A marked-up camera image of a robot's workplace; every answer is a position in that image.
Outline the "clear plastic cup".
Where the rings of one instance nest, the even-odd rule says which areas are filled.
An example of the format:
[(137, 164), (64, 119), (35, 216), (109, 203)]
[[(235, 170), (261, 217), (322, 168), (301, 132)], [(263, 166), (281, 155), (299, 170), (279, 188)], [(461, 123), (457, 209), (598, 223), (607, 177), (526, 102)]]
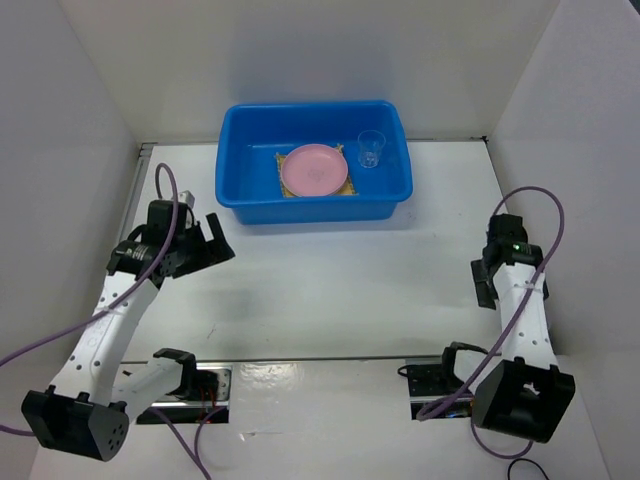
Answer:
[(375, 168), (379, 165), (386, 137), (377, 130), (365, 130), (358, 136), (358, 161), (363, 168)]

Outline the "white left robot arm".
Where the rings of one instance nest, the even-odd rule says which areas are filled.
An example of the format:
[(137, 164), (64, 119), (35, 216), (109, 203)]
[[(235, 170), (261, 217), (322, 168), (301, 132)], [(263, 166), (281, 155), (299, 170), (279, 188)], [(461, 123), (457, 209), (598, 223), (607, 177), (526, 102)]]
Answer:
[(21, 412), (43, 448), (107, 462), (121, 449), (130, 424), (165, 396), (214, 402), (216, 374), (201, 370), (194, 354), (156, 351), (124, 375), (123, 356), (141, 318), (167, 279), (232, 259), (216, 214), (205, 238), (191, 206), (154, 200), (147, 220), (112, 251), (96, 306), (98, 320), (82, 333), (60, 372), (43, 391), (29, 391)]

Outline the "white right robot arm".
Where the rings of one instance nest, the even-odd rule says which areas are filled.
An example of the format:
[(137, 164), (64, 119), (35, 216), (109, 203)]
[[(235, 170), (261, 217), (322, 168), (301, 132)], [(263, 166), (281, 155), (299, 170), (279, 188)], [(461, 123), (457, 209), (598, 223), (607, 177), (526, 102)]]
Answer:
[(536, 443), (551, 439), (575, 394), (574, 378), (560, 371), (549, 338), (548, 289), (536, 271), (543, 260), (521, 217), (491, 217), (471, 271), (479, 306), (500, 314), (504, 341), (495, 356), (453, 342), (438, 369), (443, 389), (472, 394), (474, 426)]

